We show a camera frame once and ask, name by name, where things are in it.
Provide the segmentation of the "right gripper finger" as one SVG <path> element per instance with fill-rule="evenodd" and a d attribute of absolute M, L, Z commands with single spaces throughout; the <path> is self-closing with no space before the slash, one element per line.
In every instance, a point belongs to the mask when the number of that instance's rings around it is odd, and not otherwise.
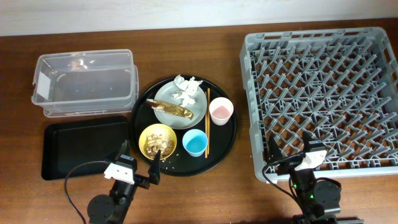
<path fill-rule="evenodd" d="M 316 152 L 325 150 L 325 145 L 320 140 L 314 140 L 309 133 L 303 133 L 303 151 Z"/>
<path fill-rule="evenodd" d="M 272 164 L 283 159 L 282 153 L 275 141 L 275 135 L 271 134 L 268 138 L 267 163 Z"/>

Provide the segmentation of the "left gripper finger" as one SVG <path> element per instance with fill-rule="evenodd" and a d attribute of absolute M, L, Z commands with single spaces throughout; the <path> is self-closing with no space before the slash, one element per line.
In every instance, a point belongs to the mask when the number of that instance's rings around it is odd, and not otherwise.
<path fill-rule="evenodd" d="M 160 164 L 159 164 L 160 158 L 161 158 L 161 151 L 157 151 L 153 163 L 150 165 L 148 170 L 149 182 L 151 184 L 158 185 L 160 182 Z"/>
<path fill-rule="evenodd" d="M 129 156 L 129 141 L 125 140 L 122 144 L 121 147 L 119 148 L 119 152 L 117 156 L 115 157 L 115 161 L 118 161 L 121 156 Z"/>

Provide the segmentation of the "food scraps and rice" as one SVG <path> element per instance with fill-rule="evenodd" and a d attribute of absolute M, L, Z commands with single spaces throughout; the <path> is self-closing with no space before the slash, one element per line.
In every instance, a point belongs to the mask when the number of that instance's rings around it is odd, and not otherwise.
<path fill-rule="evenodd" d="M 165 158 L 172 153 L 175 143 L 168 135 L 148 134 L 146 137 L 144 152 L 150 158 L 154 158 L 159 151 L 161 152 L 161 158 Z"/>

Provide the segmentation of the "yellow bowl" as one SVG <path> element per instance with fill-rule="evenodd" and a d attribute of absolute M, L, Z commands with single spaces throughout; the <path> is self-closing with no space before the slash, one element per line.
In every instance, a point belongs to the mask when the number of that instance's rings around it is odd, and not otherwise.
<path fill-rule="evenodd" d="M 172 153 L 174 152 L 174 150 L 176 149 L 177 146 L 177 136 L 174 132 L 174 130 L 172 128 L 170 128 L 169 126 L 165 125 L 165 124 L 152 124 L 148 127 L 146 127 L 145 130 L 143 130 L 143 132 L 141 133 L 140 137 L 139 137 L 139 150 L 143 153 L 143 155 L 150 159 L 150 160 L 154 160 L 154 158 L 150 158 L 145 152 L 144 152 L 144 144 L 146 143 L 147 140 L 147 135 L 148 134 L 163 134 L 163 135 L 168 135 L 170 139 L 172 139 L 175 143 L 174 145 L 174 149 L 172 151 Z M 169 154 L 167 157 L 165 158 L 160 158 L 160 160 L 164 160 L 168 157 L 170 157 L 171 154 Z"/>

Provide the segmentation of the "blue cup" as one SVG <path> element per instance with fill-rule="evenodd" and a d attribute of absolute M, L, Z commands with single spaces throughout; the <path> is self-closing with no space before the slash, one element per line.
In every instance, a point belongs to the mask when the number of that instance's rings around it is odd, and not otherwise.
<path fill-rule="evenodd" d="M 183 135 L 182 144 L 192 157 L 199 157 L 208 146 L 208 137 L 200 129 L 191 129 Z"/>

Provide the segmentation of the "gold foil wrapper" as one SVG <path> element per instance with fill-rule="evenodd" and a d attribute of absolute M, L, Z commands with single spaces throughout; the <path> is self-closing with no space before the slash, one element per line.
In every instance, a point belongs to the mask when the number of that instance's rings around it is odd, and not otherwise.
<path fill-rule="evenodd" d="M 146 103 L 155 111 L 179 116 L 182 118 L 193 119 L 193 113 L 187 108 L 153 99 L 146 99 Z"/>

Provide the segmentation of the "grey plate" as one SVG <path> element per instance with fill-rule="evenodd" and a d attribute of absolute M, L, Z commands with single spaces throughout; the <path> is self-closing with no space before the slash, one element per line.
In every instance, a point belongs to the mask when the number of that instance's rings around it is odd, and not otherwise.
<path fill-rule="evenodd" d="M 173 96 L 173 94 L 176 94 L 179 90 L 180 89 L 177 87 L 174 81 L 168 82 L 159 89 L 154 99 L 179 106 L 183 100 L 176 100 Z M 197 92 L 192 96 L 192 98 L 195 100 L 195 104 L 186 106 L 186 108 L 193 113 L 192 119 L 174 116 L 155 110 L 154 113 L 156 118 L 162 124 L 170 126 L 173 129 L 192 128 L 203 119 L 207 110 L 207 99 L 204 91 L 200 87 L 197 88 Z"/>

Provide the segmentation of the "pink cup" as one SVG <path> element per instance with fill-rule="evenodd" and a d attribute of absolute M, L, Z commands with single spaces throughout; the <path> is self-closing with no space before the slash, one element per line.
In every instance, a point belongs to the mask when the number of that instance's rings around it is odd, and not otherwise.
<path fill-rule="evenodd" d="M 225 97 L 218 97 L 211 101 L 209 112 L 212 122 L 218 126 L 225 125 L 234 112 L 232 102 Z"/>

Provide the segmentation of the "white tissue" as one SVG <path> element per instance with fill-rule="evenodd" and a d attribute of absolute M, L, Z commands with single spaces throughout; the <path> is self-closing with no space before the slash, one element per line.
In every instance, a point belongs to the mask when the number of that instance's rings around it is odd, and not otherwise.
<path fill-rule="evenodd" d="M 177 75 L 174 78 L 174 84 L 177 86 L 178 90 L 172 94 L 175 100 L 182 100 L 180 106 L 186 107 L 187 105 L 194 105 L 195 100 L 193 96 L 196 94 L 198 87 L 202 84 L 202 80 L 197 81 L 195 77 L 186 80 L 181 75 Z"/>

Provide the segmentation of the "wooden chopstick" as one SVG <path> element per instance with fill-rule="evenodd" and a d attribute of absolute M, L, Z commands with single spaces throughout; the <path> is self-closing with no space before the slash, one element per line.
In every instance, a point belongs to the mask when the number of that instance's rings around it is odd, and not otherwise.
<path fill-rule="evenodd" d="M 206 148 L 205 148 L 205 158 L 208 158 L 208 95 L 207 91 L 205 92 L 206 96 L 206 112 L 205 112 L 205 134 L 206 134 Z"/>
<path fill-rule="evenodd" d="M 210 105 L 210 89 L 207 89 L 207 95 L 208 95 L 208 155 L 209 155 L 209 149 L 210 149 L 210 113 L 209 113 L 209 105 Z"/>

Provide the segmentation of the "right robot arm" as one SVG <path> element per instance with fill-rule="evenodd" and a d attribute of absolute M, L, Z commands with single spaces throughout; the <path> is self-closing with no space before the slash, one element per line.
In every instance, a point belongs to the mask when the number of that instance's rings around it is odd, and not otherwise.
<path fill-rule="evenodd" d="M 326 146 L 314 140 L 308 133 L 303 133 L 304 149 L 291 156 L 283 157 L 272 134 L 268 140 L 267 164 L 262 168 L 263 177 L 266 170 L 277 166 L 278 173 L 289 175 L 289 189 L 273 186 L 291 197 L 302 211 L 301 215 L 293 216 L 292 223 L 340 224 L 364 223 L 361 219 L 339 220 L 336 214 L 341 212 L 341 184 L 327 177 L 316 177 L 314 170 L 323 164 L 326 157 Z"/>

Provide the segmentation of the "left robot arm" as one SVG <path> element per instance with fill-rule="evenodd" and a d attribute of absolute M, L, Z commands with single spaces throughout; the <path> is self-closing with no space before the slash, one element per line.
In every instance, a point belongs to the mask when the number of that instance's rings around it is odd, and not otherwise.
<path fill-rule="evenodd" d="M 109 194 L 95 196 L 88 204 L 90 223 L 122 223 L 138 188 L 149 189 L 160 182 L 160 157 L 157 152 L 148 170 L 148 176 L 136 174 L 137 160 L 125 155 L 129 143 L 124 141 L 115 159 L 109 161 L 104 177 L 114 179 Z"/>

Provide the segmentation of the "black rectangular tray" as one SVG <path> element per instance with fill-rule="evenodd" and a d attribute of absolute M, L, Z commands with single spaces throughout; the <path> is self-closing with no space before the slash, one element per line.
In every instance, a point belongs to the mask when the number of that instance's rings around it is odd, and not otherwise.
<path fill-rule="evenodd" d="M 113 160 L 128 137 L 124 116 L 51 124 L 44 131 L 41 176 L 63 179 L 80 164 Z"/>

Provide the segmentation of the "black round tray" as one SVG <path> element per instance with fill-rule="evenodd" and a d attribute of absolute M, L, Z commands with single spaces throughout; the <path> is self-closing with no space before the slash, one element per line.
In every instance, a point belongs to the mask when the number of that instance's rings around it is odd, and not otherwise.
<path fill-rule="evenodd" d="M 155 117 L 155 111 L 146 105 L 146 99 L 154 98 L 155 94 L 171 78 L 163 79 L 149 87 L 142 93 L 134 104 L 131 111 L 131 120 L 129 122 L 129 142 L 140 158 L 149 166 L 152 160 L 139 149 L 139 136 L 146 127 L 157 124 L 159 120 Z M 229 121 L 218 126 L 214 123 L 210 125 L 210 154 L 205 156 L 193 157 L 188 154 L 182 144 L 183 135 L 187 129 L 176 129 L 177 147 L 170 157 L 160 162 L 160 171 L 165 175 L 185 177 L 206 172 L 220 163 L 229 151 L 232 149 L 237 133 L 237 117 L 233 113 Z"/>

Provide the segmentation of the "clear plastic bin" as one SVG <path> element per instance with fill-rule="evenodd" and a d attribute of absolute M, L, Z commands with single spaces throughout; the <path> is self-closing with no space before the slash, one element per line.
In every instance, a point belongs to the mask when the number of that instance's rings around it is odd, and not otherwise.
<path fill-rule="evenodd" d="M 32 84 L 31 101 L 49 118 L 126 113 L 139 95 L 129 49 L 41 55 Z"/>

